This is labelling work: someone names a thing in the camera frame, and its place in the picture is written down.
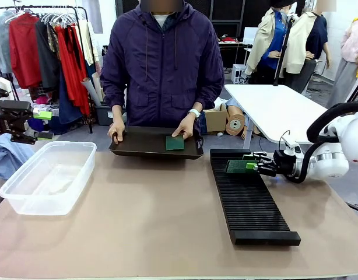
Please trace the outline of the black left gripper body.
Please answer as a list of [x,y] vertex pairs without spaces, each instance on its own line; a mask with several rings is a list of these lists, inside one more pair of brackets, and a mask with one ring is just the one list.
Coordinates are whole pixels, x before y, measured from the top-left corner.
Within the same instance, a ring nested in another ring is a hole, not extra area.
[[33,118],[30,102],[0,100],[0,135],[10,134],[11,141],[21,144],[35,144],[36,133],[26,134],[27,120]]

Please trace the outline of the person's left hand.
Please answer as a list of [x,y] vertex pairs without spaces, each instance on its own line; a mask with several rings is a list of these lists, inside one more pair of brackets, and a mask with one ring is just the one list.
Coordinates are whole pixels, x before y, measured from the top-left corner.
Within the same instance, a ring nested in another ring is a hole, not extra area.
[[187,116],[180,122],[178,128],[171,135],[173,138],[182,135],[183,140],[186,140],[193,136],[194,122],[196,115],[194,113],[188,113]]

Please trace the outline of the person's right hand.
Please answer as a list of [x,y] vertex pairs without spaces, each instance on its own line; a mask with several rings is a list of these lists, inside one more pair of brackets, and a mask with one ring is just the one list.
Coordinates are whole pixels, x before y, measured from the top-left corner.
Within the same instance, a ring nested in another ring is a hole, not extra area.
[[108,136],[111,138],[113,143],[118,144],[123,141],[124,131],[125,124],[123,119],[114,120],[108,130]]

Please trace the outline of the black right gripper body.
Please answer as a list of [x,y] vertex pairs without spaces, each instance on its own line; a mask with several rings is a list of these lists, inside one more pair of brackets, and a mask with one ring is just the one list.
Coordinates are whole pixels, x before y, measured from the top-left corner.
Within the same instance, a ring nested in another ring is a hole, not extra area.
[[296,153],[290,149],[274,151],[273,161],[277,174],[294,177],[296,175],[296,160]]

